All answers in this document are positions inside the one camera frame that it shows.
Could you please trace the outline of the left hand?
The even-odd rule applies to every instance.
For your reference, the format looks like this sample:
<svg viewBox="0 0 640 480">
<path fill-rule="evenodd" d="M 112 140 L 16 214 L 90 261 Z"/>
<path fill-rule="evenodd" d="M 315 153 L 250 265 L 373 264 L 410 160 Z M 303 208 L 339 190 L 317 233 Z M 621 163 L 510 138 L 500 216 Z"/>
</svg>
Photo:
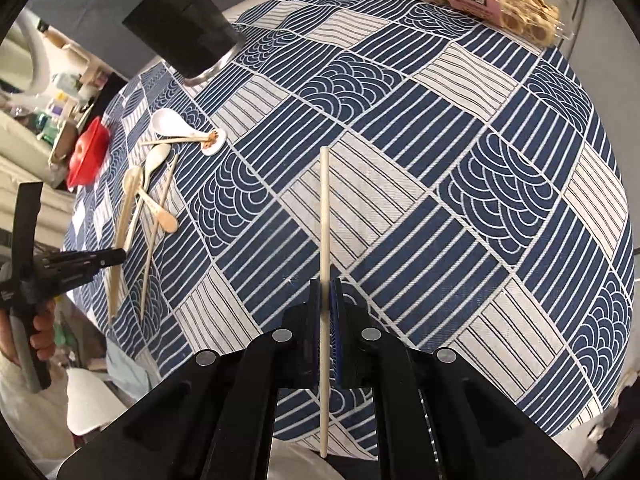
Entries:
<svg viewBox="0 0 640 480">
<path fill-rule="evenodd" d="M 51 359 L 55 354 L 56 344 L 54 341 L 54 310 L 55 301 L 47 301 L 43 310 L 34 317 L 32 321 L 36 330 L 35 335 L 30 337 L 30 344 L 37 352 L 38 359 L 44 362 Z M 15 349 L 14 338 L 11 330 L 11 323 L 6 312 L 0 315 L 0 347 L 1 353 L 17 366 L 21 365 Z"/>
</svg>

